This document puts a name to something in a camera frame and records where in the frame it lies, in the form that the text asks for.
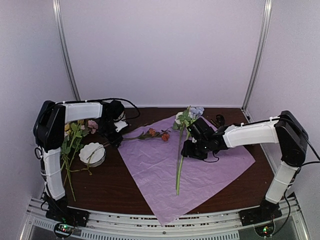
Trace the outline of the purple wrapping paper sheet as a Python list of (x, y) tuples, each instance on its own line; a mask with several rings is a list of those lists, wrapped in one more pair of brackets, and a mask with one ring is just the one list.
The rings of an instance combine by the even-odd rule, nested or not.
[(127, 135), (137, 137), (149, 128), (170, 130), (168, 141), (161, 138), (126, 140), (118, 151), (151, 211), (164, 226), (198, 207), (242, 175), (255, 163), (243, 147), (230, 148), (206, 161), (185, 158), (176, 193), (179, 131), (172, 129), (175, 116), (139, 127)]

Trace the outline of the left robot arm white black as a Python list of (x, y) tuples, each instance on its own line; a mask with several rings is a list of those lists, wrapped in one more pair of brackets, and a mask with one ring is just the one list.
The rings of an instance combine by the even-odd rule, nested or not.
[(127, 127), (125, 107), (119, 98), (88, 101), (54, 102), (46, 100), (38, 114), (33, 134), (40, 151), (41, 174), (47, 202), (61, 222), (72, 218), (63, 186), (60, 155), (69, 122), (98, 119), (97, 132), (113, 147), (123, 141), (121, 130)]

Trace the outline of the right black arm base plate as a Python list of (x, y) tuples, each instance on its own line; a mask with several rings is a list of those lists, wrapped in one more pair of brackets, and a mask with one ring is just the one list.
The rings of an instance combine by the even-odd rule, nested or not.
[(268, 222), (274, 218), (279, 218), (283, 214), (280, 209), (267, 209), (265, 207), (255, 207), (241, 210), (239, 217), (242, 226), (256, 225), (263, 222)]

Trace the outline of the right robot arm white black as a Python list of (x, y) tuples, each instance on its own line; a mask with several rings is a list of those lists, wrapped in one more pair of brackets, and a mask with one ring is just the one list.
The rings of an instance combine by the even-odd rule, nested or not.
[(268, 220), (306, 160), (309, 136), (288, 110), (265, 120), (221, 125), (213, 129), (202, 118), (186, 127), (190, 139), (183, 143), (181, 156), (204, 161), (208, 153), (249, 145), (277, 145), (281, 159), (273, 180), (256, 210), (259, 220)]

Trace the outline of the pink white fake rose stem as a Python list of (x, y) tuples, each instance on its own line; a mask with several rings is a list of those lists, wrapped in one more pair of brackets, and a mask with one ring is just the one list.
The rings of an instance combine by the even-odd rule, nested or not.
[(86, 134), (85, 134), (84, 138), (81, 141), (81, 143), (83, 145), (82, 148), (84, 147), (85, 142), (87, 142), (89, 140), (89, 135), (95, 134), (98, 131), (98, 127), (99, 127), (96, 120), (84, 119), (84, 121), (85, 121), (85, 128), (86, 128), (85, 132), (86, 132)]

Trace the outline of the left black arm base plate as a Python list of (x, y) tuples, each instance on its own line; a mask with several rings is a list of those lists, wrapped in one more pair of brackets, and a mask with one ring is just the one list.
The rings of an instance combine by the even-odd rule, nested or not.
[(86, 227), (89, 215), (88, 211), (75, 208), (67, 208), (66, 213), (63, 213), (61, 210), (49, 209), (45, 214), (48, 219), (74, 227)]

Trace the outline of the pale yellow fake flower bunch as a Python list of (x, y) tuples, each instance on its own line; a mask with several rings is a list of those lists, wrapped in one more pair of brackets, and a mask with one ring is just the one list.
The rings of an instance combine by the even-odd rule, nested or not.
[(64, 125), (64, 139), (62, 142), (60, 158), (62, 161), (61, 171), (65, 171), (65, 177), (63, 180), (63, 186), (69, 186), (71, 195), (74, 201), (76, 196), (72, 183), (72, 162), (76, 157), (76, 154), (83, 147), (82, 139), (86, 135), (85, 120), (71, 121)]

